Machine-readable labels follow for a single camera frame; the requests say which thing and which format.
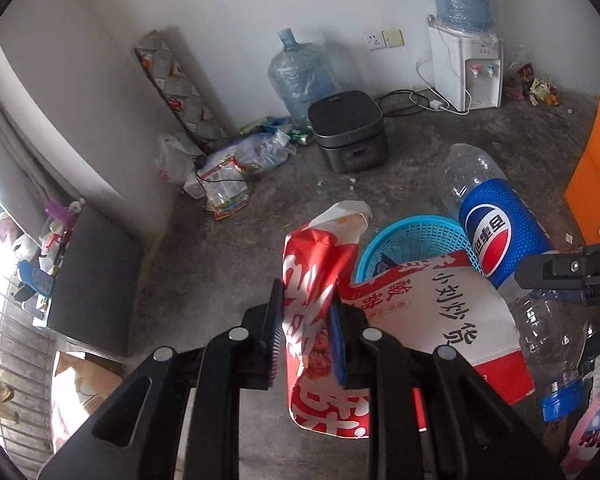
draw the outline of curtain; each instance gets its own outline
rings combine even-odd
[[[0,104],[0,205],[38,240],[51,197],[68,204],[79,194],[35,150]]]

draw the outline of water jug label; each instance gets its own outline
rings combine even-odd
[[[480,262],[499,287],[526,254],[552,249],[540,224],[511,184],[495,178],[475,188],[462,203],[460,223]]]

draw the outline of blue basket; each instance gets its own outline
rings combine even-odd
[[[442,216],[413,216],[390,225],[362,255],[356,281],[366,282],[391,267],[464,249],[478,272],[480,264],[458,222]]]

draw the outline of concrete floor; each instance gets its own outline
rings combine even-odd
[[[138,304],[132,363],[163,344],[179,351],[203,346],[240,323],[245,309],[267,300],[272,280],[280,275],[285,235],[336,202],[365,200],[370,205],[374,219],[362,246],[399,219],[444,215],[432,177],[455,142],[489,152],[557,249],[572,249],[565,234],[573,235],[576,246],[582,239],[562,194],[586,145],[597,102],[565,95],[558,108],[508,102],[466,117],[425,112],[388,119],[390,160],[384,166],[334,174],[317,146],[300,147],[297,156],[256,184],[247,208],[219,222],[202,211],[202,202],[181,197]],[[351,176],[357,178],[353,190]],[[291,421],[283,371],[272,391],[243,392],[241,399],[241,478],[366,478],[366,440],[311,433]],[[541,432],[536,399],[516,409]]]

